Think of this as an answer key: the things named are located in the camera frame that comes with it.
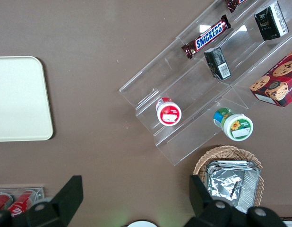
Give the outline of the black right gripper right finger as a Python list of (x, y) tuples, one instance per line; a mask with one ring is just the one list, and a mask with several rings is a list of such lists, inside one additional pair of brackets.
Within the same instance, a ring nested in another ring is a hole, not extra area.
[(251, 207), (243, 213), (223, 200), (213, 199), (198, 175), (189, 177), (189, 199), (195, 216), (186, 227), (284, 227), (271, 209)]

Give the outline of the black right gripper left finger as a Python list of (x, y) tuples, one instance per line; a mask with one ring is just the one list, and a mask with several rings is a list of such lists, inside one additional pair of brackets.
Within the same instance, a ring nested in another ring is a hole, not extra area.
[(15, 217), (8, 210), (1, 210), (0, 227), (66, 227), (82, 201), (82, 176), (74, 175), (50, 202), (37, 203)]

